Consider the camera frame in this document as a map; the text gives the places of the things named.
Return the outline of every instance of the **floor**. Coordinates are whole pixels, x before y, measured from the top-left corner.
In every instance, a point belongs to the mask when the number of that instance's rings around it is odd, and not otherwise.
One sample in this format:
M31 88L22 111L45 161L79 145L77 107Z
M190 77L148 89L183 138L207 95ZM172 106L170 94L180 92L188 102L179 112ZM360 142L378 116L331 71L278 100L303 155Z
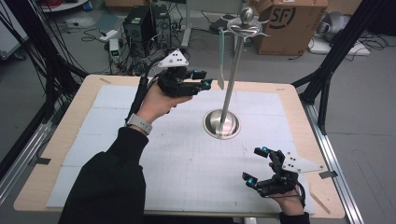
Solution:
M71 10L70 14L102 21L107 29L120 26L122 16L108 14L102 7L92 12ZM194 25L207 29L205 18L195 18ZM69 51L90 73L109 72L108 53L103 43L83 42L84 30L63 33ZM386 37L391 45L396 37ZM188 53L190 68L206 70L209 77L219 72L218 37L194 30ZM233 40L226 39L224 74L229 74L233 60ZM257 55L253 46L245 47L236 79L239 81L291 83L314 72L324 55L306 52L295 59L290 56ZM396 219L396 48L371 51L368 57L348 57L336 70L330 90L326 119L327 132L347 183L365 223L394 223ZM20 136L27 123L44 102L44 92L29 60L9 59L0 62L0 159ZM23 213L13 209L32 166L28 166L19 182L0 207L0 223L56 223L58 213ZM278 223L274 218L258 223ZM348 223L339 220L315 219L311 223Z

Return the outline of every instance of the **human hand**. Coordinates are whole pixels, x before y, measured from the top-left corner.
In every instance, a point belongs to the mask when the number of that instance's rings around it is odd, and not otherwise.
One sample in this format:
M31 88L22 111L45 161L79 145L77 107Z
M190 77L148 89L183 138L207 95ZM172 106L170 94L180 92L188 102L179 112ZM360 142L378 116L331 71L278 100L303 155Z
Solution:
M269 197L279 204L280 209L287 216L299 216L304 214L298 186L296 186L295 190L288 191L284 194L272 194Z
M148 90L145 100L136 115L152 123L155 119L168 113L172 107L176 107L178 104L185 103L190 99L192 99L192 96L170 97L165 95L158 84L154 83Z

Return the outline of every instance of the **watch strap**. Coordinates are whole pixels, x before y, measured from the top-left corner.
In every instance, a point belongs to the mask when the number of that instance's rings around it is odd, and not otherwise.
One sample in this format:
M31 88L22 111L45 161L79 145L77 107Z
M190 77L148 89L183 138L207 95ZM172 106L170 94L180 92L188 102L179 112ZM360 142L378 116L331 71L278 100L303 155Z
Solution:
M145 132L147 135L149 135L149 133L152 130L151 124L148 121L146 121L145 119L141 119L136 114L132 114L132 116L126 122L126 125L128 127L131 125L134 125L134 126L140 128L141 130L143 130L143 132Z

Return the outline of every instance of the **white paper sheet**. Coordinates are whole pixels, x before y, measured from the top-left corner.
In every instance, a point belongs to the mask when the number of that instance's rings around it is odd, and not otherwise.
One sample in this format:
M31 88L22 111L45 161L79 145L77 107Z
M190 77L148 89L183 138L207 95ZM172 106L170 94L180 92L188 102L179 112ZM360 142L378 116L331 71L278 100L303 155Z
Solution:
M85 118L67 154L48 207L63 207L76 170L94 154L106 151L124 123L136 88L104 86ZM221 213L276 213L271 199L246 187L242 173L269 179L269 159L253 153L255 147L295 151L280 98L276 93L235 91L230 110L241 121L241 132L219 140L207 134L207 112L222 108L225 91L202 91L153 124L141 165L147 183L146 210ZM303 175L300 182L309 192ZM315 207L307 194L305 211Z

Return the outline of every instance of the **table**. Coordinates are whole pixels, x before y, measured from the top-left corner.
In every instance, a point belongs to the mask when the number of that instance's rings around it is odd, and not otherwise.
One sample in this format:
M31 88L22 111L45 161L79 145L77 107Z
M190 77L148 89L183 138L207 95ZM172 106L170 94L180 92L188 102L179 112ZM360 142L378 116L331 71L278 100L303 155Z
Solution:
M92 107L97 92L103 85L137 86L138 77L88 76L45 151L43 158L50 158L48 165L37 164L26 181L14 207L19 211L54 211L61 209L46 207L47 200L55 184L61 164L68 150L73 145L78 129ZM212 84L218 90L216 81ZM236 91L274 92L281 98L284 111L288 118L291 135L300 156L318 164L325 164L317 140L311 130L308 119L302 108L296 90L289 84L270 84L253 82L235 82ZM310 193L315 201L317 212L312 217L343 218L344 208L339 200L336 189L330 178L321 179L318 173L305 174ZM262 214L272 217L274 214Z

